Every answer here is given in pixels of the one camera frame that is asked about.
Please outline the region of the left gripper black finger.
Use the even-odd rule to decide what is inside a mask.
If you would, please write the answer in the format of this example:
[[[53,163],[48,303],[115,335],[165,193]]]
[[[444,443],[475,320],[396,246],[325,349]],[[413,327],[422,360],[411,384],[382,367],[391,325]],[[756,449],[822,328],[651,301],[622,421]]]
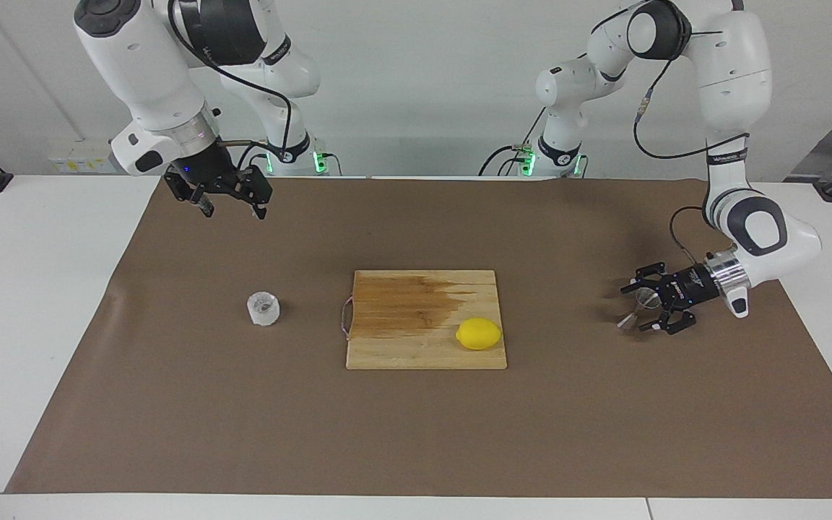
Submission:
[[[674,335],[696,323],[690,308],[664,308],[647,310],[645,320],[636,325],[637,332],[666,332]]]
[[[634,278],[628,285],[621,287],[621,294],[633,294],[637,290],[650,290],[658,296],[667,296],[670,293],[670,273],[667,272],[666,264],[648,264],[635,270]]]

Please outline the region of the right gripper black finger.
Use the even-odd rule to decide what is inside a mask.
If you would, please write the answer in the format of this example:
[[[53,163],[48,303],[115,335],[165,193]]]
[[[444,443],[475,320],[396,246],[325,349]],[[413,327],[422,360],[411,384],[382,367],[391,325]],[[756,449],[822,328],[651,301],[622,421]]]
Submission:
[[[267,205],[271,201],[273,188],[258,167],[234,169],[235,187],[232,197],[246,204],[250,204],[254,216],[264,220],[267,216]]]
[[[174,170],[168,170],[164,174],[164,181],[168,185],[176,201],[182,203],[189,203],[194,205],[204,214],[205,217],[210,218],[214,214],[215,207],[205,194],[204,187],[199,185],[193,187],[188,181],[184,180]]]

